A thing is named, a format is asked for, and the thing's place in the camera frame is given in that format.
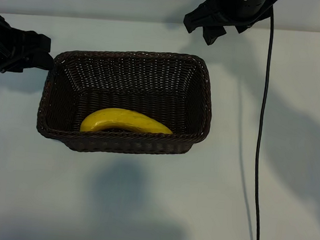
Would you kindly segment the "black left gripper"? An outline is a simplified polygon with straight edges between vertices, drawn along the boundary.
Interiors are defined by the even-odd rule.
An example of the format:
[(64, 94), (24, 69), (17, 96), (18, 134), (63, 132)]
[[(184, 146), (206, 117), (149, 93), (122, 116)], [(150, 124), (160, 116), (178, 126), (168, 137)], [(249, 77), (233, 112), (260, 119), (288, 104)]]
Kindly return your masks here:
[(34, 31), (25, 31), (12, 28), (5, 19), (0, 16), (0, 72), (21, 72), (16, 58), (23, 47), (25, 51), (21, 61), (21, 68), (38, 68), (51, 70), (54, 59), (48, 53), (51, 51), (51, 39), (44, 34)]

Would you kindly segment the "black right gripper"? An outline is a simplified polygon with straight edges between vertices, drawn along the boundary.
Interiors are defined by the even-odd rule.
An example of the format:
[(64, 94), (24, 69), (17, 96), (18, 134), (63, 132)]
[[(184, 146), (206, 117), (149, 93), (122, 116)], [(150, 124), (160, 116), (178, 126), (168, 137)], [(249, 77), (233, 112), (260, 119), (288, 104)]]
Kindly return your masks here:
[(273, 4), (278, 0), (206, 0), (194, 11), (184, 16), (188, 33), (203, 28), (203, 38), (208, 46), (225, 35), (224, 26), (234, 26), (243, 33), (256, 22), (270, 17)]

